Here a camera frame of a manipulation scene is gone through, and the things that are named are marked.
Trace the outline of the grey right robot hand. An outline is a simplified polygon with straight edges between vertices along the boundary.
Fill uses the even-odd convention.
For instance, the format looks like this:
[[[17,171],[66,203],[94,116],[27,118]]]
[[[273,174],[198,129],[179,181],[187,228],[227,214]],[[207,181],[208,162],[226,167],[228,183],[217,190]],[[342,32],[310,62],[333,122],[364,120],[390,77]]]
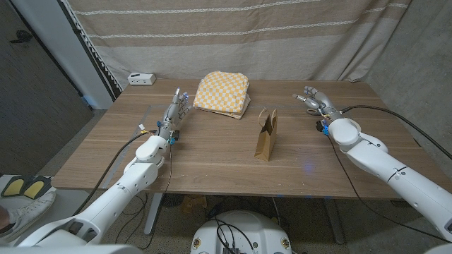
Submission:
[[[292,96],[305,103],[308,107],[307,113],[312,116],[322,116],[331,121],[343,117],[342,113],[335,108],[329,98],[314,87],[305,86],[303,95],[293,94]]]

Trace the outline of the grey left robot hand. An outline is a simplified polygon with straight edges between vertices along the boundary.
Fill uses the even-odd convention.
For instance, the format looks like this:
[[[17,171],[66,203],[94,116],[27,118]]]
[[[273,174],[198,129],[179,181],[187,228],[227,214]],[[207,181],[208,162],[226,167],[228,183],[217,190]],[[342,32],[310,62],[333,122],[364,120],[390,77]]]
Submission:
[[[162,120],[158,125],[157,135],[165,140],[169,140],[179,125],[179,122],[186,116],[191,108],[192,106],[189,103],[187,92],[180,93],[180,87],[178,87],[174,93],[172,102],[165,110]]]

